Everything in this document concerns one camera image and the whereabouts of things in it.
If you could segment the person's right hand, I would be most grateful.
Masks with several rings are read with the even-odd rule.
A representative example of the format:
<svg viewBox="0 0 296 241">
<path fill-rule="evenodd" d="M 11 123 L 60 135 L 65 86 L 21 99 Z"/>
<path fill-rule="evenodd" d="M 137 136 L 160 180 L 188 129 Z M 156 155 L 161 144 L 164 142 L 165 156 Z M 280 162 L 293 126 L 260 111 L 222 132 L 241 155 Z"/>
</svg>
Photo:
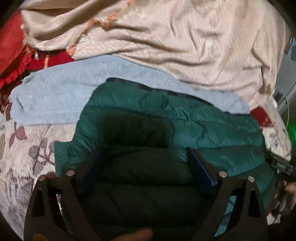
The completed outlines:
<svg viewBox="0 0 296 241">
<path fill-rule="evenodd" d="M 282 216 L 288 216 L 295 206 L 295 182 L 279 181 L 274 195 L 272 210 L 279 207 Z"/>
</svg>

